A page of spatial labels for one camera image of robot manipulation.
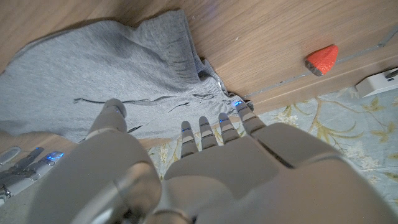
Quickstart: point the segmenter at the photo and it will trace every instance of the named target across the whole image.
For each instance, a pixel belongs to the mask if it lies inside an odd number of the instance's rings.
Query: gray sweatpants
[[[125,102],[137,138],[174,138],[184,120],[199,131],[200,116],[214,124],[241,100],[199,59],[184,12],[170,11],[136,29],[102,21],[25,46],[0,75],[0,130],[76,142],[110,98]]]

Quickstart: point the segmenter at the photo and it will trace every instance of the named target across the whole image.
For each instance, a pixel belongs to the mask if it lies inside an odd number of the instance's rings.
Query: floral rug
[[[398,90],[360,98],[355,87],[349,87],[258,117],[267,125],[282,122],[296,126],[331,144],[398,213]],[[241,123],[234,126],[240,135],[246,134]],[[220,128],[214,132],[221,145]],[[199,134],[195,138],[201,150]],[[150,148],[148,153],[162,179],[180,157],[181,138]]]

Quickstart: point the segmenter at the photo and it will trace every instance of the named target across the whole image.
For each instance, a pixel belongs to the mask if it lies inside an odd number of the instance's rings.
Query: power strip
[[[359,95],[361,97],[366,97],[398,88],[398,76],[386,78],[388,74],[391,74],[396,70],[398,70],[398,68],[365,78],[355,86]]]

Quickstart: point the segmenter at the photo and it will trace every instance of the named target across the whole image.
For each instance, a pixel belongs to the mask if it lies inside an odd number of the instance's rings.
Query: robot finger
[[[235,130],[226,113],[220,113],[220,115],[218,115],[218,119],[220,120],[221,135],[223,137],[224,144],[239,138],[238,132]]]
[[[201,137],[201,148],[202,150],[208,149],[213,146],[217,146],[216,136],[211,130],[211,126],[206,117],[202,116],[199,118],[200,137]]]
[[[242,120],[242,124],[247,134],[252,134],[255,131],[264,128],[266,125],[250,110],[250,108],[243,101],[235,103],[236,111]]]
[[[188,121],[183,121],[181,124],[181,134],[182,134],[182,146],[181,146],[181,159],[190,154],[198,152],[197,145],[195,143],[195,138],[193,137],[193,132],[191,124]]]

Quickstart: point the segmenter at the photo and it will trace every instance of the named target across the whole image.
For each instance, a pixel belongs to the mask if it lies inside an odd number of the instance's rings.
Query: white device
[[[355,87],[361,97],[371,96],[377,93],[398,88],[398,68],[378,73],[365,78]]]

